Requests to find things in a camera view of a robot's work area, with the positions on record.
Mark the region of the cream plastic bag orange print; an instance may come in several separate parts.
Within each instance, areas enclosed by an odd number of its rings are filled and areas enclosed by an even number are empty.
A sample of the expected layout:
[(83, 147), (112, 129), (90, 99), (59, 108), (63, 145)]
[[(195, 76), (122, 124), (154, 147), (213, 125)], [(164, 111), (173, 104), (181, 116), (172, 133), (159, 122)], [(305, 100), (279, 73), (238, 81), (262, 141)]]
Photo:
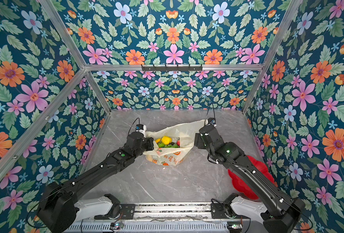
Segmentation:
[[(170, 126), (157, 132), (146, 131), (146, 136), (154, 139), (154, 149), (144, 153), (146, 160), (161, 166), (179, 165), (194, 147), (195, 134), (206, 122), (199, 120)], [(180, 148), (159, 148), (157, 144), (163, 136), (171, 137), (174, 143), (180, 140)]]

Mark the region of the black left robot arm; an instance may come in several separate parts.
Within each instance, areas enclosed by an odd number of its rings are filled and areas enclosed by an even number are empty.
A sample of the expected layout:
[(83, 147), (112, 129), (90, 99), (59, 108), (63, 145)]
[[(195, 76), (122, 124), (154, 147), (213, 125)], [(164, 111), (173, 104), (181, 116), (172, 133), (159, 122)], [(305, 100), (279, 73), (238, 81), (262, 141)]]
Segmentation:
[(51, 183), (43, 192), (37, 208), (37, 216), (53, 233), (62, 233), (72, 225), (79, 208), (75, 204), (90, 190), (112, 175), (134, 163), (145, 151), (154, 149), (154, 139), (143, 133), (132, 132), (123, 147), (110, 152), (90, 170), (62, 184)]

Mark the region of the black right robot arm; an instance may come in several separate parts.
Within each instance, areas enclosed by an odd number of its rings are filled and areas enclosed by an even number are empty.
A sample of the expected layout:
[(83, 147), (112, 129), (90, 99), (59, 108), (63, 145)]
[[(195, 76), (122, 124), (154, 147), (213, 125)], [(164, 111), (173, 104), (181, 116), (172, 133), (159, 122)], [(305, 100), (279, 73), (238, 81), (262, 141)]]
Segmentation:
[(291, 233), (299, 222), (305, 204), (274, 185), (233, 142), (224, 142), (216, 127), (207, 124), (195, 136), (195, 146), (208, 152), (211, 163), (223, 165), (237, 175), (260, 199), (258, 202), (234, 195), (225, 202), (235, 215), (248, 217), (269, 233)]

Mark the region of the green grapes bunch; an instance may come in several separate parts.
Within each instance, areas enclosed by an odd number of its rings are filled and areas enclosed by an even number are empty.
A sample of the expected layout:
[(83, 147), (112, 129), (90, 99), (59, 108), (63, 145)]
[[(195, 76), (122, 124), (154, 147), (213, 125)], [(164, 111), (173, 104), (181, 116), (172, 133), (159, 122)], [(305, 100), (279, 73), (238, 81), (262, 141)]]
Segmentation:
[(174, 142), (171, 142), (170, 144), (164, 144), (160, 142), (157, 145), (159, 148), (180, 148), (180, 146)]

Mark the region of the red flower-shaped plate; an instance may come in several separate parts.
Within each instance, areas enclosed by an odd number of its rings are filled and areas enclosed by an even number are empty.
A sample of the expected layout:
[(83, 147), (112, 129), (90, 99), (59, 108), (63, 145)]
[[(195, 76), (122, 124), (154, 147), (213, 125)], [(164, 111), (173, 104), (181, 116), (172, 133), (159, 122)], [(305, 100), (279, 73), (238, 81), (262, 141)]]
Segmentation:
[[(275, 187), (277, 183), (275, 182), (274, 177), (268, 170), (268, 167), (261, 161), (256, 160), (254, 157), (247, 155), (246, 156), (251, 164), (266, 178), (268, 179)], [(254, 181), (249, 181), (245, 179), (244, 176), (239, 176), (235, 172), (228, 169), (228, 175), (232, 180), (233, 187), (240, 192), (244, 197), (253, 201), (260, 201), (260, 197), (254, 191)]]

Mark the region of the small circuit board left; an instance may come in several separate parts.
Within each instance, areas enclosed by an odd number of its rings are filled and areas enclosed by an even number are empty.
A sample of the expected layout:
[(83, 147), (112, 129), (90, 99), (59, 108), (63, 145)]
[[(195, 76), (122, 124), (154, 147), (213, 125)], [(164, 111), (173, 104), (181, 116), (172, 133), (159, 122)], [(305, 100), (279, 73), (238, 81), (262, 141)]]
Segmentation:
[(122, 229), (124, 227), (124, 224), (123, 223), (115, 223), (115, 222), (113, 222), (113, 223), (111, 223), (110, 224), (110, 228), (111, 228), (111, 230), (120, 230), (120, 229)]

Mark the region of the small circuit board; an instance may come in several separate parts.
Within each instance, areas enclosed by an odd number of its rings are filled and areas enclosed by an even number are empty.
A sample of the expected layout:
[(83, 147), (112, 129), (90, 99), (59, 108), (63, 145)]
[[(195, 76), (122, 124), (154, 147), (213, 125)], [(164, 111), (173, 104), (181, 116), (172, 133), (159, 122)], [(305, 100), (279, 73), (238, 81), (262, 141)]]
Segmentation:
[(115, 222), (113, 222), (113, 223), (111, 223), (110, 224), (110, 228), (111, 228), (111, 230), (120, 230), (120, 229), (122, 229), (124, 227), (124, 224), (123, 223), (115, 223)]
[(241, 223), (228, 222), (227, 229), (229, 233), (241, 233), (243, 230), (243, 226)]

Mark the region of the small circuit board right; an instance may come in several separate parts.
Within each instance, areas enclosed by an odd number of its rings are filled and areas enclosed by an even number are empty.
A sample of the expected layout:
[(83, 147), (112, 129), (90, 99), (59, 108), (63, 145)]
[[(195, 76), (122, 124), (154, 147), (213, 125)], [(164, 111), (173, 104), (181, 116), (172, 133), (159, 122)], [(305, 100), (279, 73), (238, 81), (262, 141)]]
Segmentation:
[(241, 223), (228, 222), (227, 229), (229, 233), (241, 233), (243, 230), (243, 226)]

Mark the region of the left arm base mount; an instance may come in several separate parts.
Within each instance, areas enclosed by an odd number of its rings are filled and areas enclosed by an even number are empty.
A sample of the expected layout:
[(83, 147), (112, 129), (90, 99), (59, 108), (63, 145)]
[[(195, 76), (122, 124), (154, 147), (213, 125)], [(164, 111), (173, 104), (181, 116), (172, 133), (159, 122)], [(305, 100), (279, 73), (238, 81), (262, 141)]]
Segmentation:
[(121, 203), (115, 196), (112, 194), (106, 194), (103, 196), (105, 199), (105, 206), (101, 206), (101, 211), (105, 211), (101, 215), (96, 215), (94, 219), (96, 220), (130, 220), (133, 219), (136, 205), (129, 203)]

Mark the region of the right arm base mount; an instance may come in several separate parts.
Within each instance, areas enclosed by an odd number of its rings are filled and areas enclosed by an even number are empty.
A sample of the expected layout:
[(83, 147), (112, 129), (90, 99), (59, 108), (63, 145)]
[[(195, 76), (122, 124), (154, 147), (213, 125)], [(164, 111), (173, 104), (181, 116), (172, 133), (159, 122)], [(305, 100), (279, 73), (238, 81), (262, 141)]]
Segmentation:
[(213, 219), (234, 219), (234, 218), (242, 218), (237, 212), (234, 211), (234, 208), (231, 207), (231, 204), (234, 203), (234, 199), (239, 197), (238, 194), (232, 193), (226, 198), (224, 201), (219, 201), (215, 198), (211, 199), (211, 217)]

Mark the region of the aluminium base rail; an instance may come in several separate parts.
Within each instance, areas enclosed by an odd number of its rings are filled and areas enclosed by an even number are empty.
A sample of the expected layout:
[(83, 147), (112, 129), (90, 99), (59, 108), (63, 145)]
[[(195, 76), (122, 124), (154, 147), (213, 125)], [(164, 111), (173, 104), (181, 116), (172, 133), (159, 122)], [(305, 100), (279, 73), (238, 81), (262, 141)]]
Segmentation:
[[(91, 200), (78, 201), (75, 207), (79, 208), (78, 215), (74, 221), (81, 221), (86, 218), (101, 215), (101, 206), (105, 206), (103, 197)], [(136, 205), (133, 219), (136, 218), (156, 218), (156, 219), (178, 219), (191, 218), (200, 220), (204, 217), (211, 217), (211, 203), (138, 203)]]

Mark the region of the black hook rail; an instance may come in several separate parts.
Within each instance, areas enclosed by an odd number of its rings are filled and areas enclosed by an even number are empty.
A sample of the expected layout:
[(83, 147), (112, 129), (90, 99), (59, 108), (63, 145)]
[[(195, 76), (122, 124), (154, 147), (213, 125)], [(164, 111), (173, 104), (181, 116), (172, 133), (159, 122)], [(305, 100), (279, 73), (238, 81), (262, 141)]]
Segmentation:
[(202, 65), (141, 65), (142, 71), (180, 71), (180, 72), (189, 72), (189, 71), (202, 71)]

